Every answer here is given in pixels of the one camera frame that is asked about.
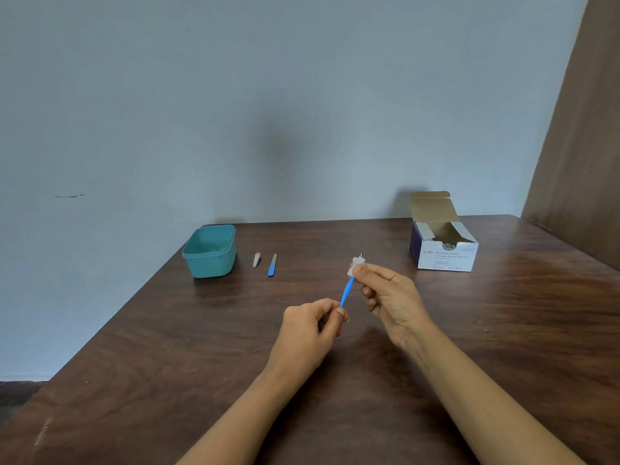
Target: skin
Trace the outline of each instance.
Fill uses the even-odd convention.
[[[585,463],[441,332],[411,279],[371,264],[356,266],[353,274],[370,312],[420,368],[480,463]],[[330,299],[287,308],[263,372],[178,463],[253,463],[275,418],[321,364],[347,320]],[[321,332],[319,321],[325,322]]]

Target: purple box side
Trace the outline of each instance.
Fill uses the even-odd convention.
[[[411,228],[411,241],[409,242],[409,250],[414,255],[415,265],[420,261],[420,250],[422,249],[422,235],[418,232],[415,222]]]

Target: dark floor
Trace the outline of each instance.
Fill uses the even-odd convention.
[[[0,382],[0,426],[19,410],[45,382]]]

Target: open cardboard box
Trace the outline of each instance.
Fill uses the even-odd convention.
[[[411,230],[409,249],[418,269],[471,271],[478,242],[461,223],[447,191],[409,195]]]

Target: white cotton pad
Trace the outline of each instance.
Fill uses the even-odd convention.
[[[351,268],[349,269],[349,272],[346,273],[349,277],[353,277],[353,268],[358,265],[358,264],[364,264],[366,262],[366,260],[361,257],[361,255],[356,256],[355,258],[353,258],[353,265],[351,266]]]

